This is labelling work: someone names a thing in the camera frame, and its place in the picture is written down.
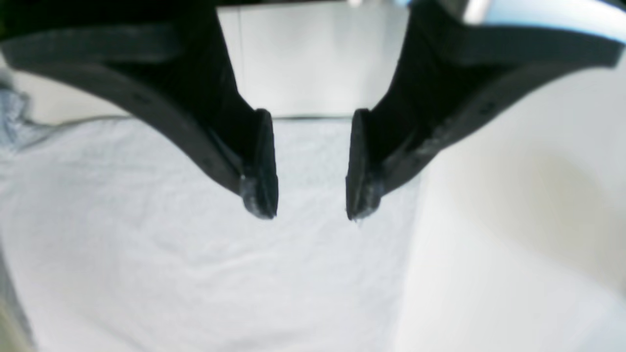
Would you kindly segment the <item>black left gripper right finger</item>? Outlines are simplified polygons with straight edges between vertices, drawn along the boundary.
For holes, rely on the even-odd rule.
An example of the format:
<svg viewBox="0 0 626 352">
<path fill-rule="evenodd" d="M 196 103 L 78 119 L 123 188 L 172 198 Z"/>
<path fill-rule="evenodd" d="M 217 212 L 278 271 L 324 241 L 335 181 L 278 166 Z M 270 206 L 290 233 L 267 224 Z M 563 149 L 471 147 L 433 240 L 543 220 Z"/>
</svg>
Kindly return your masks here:
<svg viewBox="0 0 626 352">
<path fill-rule="evenodd" d="M 602 0 L 414 0 L 408 9 L 389 89 L 352 119 L 350 220 L 535 89 L 616 67 L 625 48 L 625 9 Z"/>
</svg>

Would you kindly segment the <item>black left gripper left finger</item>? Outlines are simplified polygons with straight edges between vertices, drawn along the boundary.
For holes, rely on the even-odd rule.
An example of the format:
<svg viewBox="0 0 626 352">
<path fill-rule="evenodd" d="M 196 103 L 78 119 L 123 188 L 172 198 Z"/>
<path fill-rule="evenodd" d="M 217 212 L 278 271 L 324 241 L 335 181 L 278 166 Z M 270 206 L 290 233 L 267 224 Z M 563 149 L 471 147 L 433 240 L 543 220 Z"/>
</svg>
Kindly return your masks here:
<svg viewBox="0 0 626 352">
<path fill-rule="evenodd" d="M 239 93 L 214 0 L 3 0 L 1 51 L 141 119 L 251 214 L 275 218 L 272 116 Z"/>
</svg>

